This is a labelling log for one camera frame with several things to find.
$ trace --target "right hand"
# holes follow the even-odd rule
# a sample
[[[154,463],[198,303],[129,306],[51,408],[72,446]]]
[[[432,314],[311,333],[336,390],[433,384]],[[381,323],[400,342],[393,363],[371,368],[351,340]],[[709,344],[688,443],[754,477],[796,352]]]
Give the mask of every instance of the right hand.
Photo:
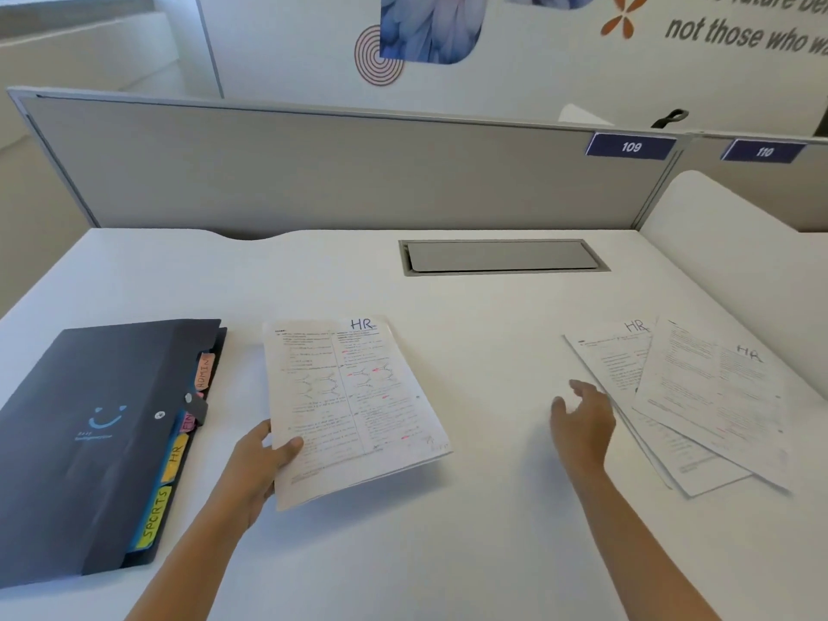
[[[552,401],[549,426],[558,456],[570,478],[604,472],[609,439],[615,429],[615,416],[609,398],[591,383],[570,380],[570,387],[581,402],[572,413],[560,396]]]

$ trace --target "pink tab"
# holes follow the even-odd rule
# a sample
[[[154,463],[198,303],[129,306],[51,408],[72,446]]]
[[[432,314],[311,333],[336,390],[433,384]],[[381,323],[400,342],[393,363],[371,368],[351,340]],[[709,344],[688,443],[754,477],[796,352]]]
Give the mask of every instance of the pink tab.
[[[195,369],[195,389],[206,390],[210,385],[210,374],[213,371],[214,353],[202,353],[199,357],[199,366]]]
[[[181,423],[181,431],[178,433],[180,434],[187,434],[190,433],[193,428],[195,427],[195,417],[188,411],[184,414],[184,422]]]

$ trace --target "page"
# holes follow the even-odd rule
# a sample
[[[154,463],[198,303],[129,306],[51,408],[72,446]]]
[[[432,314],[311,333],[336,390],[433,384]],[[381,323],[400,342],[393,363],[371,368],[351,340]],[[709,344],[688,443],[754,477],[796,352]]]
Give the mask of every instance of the page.
[[[276,509],[448,455],[440,421],[377,317],[264,325],[274,444],[305,447],[276,478]]]
[[[659,319],[633,407],[790,489],[781,378],[742,350]]]
[[[566,339],[607,391],[630,427],[655,456],[659,474],[667,474],[690,497],[750,476],[728,459],[644,416],[633,408],[652,342],[653,326],[646,320],[601,325]]]

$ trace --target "expanding file folder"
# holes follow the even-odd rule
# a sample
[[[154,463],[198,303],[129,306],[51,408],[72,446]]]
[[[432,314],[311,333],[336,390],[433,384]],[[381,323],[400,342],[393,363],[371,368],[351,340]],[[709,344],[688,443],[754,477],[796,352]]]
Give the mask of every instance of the expanding file folder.
[[[57,336],[0,410],[0,588],[152,561],[226,331],[163,320]]]

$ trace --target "desk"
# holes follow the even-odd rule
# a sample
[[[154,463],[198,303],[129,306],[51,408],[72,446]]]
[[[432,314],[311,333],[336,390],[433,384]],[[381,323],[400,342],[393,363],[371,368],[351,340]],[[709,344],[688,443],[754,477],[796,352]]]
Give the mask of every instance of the desk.
[[[402,274],[399,239],[583,238],[611,272]],[[0,618],[126,615],[218,478],[266,418],[260,323],[385,314],[455,452],[276,514],[244,536],[213,619],[624,619],[546,424],[586,369],[569,326],[670,312],[755,338],[633,231],[294,232],[233,241],[196,230],[90,230],[0,320],[0,401],[66,327],[221,317],[210,415],[156,562],[0,591]],[[624,426],[607,466],[723,618],[815,619],[828,608],[828,414],[792,373],[795,498],[745,480],[687,501]]]

